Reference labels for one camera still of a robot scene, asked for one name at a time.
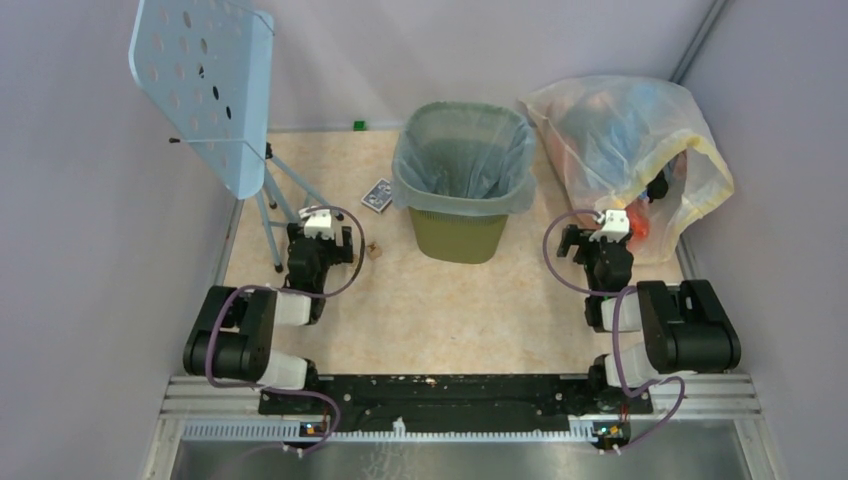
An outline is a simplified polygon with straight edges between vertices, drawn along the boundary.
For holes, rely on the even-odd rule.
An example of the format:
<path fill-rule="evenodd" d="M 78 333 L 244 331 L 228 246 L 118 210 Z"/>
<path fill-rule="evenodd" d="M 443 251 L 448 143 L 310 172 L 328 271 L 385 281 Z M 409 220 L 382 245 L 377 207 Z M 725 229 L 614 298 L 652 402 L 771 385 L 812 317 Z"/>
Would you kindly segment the green mesh trash bin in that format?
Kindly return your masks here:
<path fill-rule="evenodd" d="M 482 264 L 497 252 L 507 215 L 464 216 L 408 208 L 419 250 L 451 263 Z"/>

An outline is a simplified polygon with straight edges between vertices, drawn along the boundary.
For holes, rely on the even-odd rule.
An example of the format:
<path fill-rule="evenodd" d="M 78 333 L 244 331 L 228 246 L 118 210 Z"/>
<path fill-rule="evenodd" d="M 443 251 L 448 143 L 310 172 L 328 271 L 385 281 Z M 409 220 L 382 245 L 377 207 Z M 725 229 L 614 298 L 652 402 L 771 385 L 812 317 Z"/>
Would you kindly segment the blue plastic trash bag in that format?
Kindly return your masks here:
<path fill-rule="evenodd" d="M 535 199 L 536 134 L 501 106 L 437 101 L 400 132 L 391 164 L 399 208 L 483 217 L 521 214 Z"/>

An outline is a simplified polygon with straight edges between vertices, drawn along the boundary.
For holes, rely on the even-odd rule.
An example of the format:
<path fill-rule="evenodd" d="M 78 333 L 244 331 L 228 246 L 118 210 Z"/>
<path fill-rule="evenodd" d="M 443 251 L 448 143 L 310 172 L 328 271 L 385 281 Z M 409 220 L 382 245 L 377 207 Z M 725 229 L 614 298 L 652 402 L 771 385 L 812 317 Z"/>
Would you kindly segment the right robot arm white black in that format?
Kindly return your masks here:
<path fill-rule="evenodd" d="M 559 257 L 577 249 L 573 262 L 582 266 L 588 287 L 585 318 L 597 333 L 639 333 L 642 340 L 615 353 L 598 356 L 588 370 L 586 397 L 600 412 L 612 412 L 635 389 L 676 374 L 716 374 L 735 369 L 742 348 L 722 303 L 707 280 L 668 285 L 661 280 L 629 286 L 633 256 L 627 240 L 594 240 L 593 232 L 575 225 L 563 229 Z"/>

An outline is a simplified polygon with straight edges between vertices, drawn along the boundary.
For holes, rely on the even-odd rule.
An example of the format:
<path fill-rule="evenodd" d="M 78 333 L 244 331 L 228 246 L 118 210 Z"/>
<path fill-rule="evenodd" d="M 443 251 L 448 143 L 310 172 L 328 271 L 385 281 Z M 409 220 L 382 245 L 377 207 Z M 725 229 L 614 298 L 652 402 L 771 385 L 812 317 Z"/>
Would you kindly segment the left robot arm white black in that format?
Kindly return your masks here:
<path fill-rule="evenodd" d="M 330 269 L 354 262 L 353 230 L 342 226 L 334 237 L 308 236 L 305 228 L 290 223 L 288 274 L 284 285 L 292 293 L 271 287 L 238 290 L 209 288 L 183 350 L 187 374 L 215 380 L 282 389 L 283 401 L 297 413 L 308 413 L 319 404 L 320 386 L 308 378 L 309 360 L 272 348 L 274 331 L 318 322 L 327 296 L 324 288 Z M 211 368 L 206 368 L 206 361 Z"/>

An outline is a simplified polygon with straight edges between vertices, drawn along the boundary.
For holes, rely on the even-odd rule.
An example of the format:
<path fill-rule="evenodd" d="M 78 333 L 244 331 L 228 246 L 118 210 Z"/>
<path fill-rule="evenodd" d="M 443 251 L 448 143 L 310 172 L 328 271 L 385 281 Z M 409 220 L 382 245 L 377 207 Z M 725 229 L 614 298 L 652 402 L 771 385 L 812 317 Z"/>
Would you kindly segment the large translucent bag of trash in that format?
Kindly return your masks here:
<path fill-rule="evenodd" d="M 594 75 L 520 98 L 575 209 L 627 212 L 639 264 L 670 260 L 684 231 L 734 192 L 732 174 L 686 88 Z"/>

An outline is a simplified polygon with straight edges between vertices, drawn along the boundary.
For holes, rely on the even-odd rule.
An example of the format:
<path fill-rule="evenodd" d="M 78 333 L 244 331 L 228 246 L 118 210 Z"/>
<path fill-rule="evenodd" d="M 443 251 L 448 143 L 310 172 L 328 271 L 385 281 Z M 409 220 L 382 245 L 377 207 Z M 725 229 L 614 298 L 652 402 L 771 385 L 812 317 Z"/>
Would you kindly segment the blue playing card box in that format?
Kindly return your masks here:
<path fill-rule="evenodd" d="M 392 200 L 391 182 L 385 178 L 381 178 L 363 195 L 361 203 L 369 210 L 377 214 L 382 214 L 392 203 Z"/>

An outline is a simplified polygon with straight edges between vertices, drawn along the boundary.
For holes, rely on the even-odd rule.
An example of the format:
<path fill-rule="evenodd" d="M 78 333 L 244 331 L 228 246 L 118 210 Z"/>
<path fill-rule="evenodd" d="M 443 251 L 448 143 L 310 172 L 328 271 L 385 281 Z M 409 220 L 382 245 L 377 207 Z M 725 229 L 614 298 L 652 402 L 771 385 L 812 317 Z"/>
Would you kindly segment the white toothed rack strip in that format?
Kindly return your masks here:
<path fill-rule="evenodd" d="M 186 441 L 243 441 L 315 443 L 320 436 L 308 436 L 305 422 L 294 420 L 189 420 L 182 438 Z M 387 431 L 336 432 L 331 442 L 412 442 L 412 443 L 593 443 L 597 440 L 591 421 L 573 422 L 566 431 L 543 432 L 412 432 L 398 420 Z"/>

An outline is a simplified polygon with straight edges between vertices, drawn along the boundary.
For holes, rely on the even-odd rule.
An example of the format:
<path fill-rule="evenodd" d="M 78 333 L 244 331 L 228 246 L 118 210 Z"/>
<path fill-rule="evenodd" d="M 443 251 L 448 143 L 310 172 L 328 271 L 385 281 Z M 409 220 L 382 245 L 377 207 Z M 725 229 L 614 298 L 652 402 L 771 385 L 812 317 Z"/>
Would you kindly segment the light blue music stand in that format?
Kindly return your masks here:
<path fill-rule="evenodd" d="M 177 131 L 172 143 L 190 146 L 237 199 L 254 199 L 272 264 L 284 265 L 268 210 L 299 221 L 272 170 L 295 182 L 308 200 L 326 199 L 274 154 L 268 142 L 272 16 L 250 1 L 139 3 L 128 60 L 136 85 Z"/>

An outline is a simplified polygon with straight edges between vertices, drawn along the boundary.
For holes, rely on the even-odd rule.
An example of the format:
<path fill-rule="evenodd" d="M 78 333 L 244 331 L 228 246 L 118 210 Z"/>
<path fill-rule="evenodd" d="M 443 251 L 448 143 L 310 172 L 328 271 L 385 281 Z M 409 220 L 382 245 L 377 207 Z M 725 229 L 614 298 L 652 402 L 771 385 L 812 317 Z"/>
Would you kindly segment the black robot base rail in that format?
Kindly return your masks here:
<path fill-rule="evenodd" d="M 340 433 L 383 432 L 402 420 L 411 433 L 564 432 L 584 415 L 649 414 L 648 395 L 628 398 L 584 374 L 321 375 L 318 398 L 263 393 L 258 412 L 330 421 Z"/>

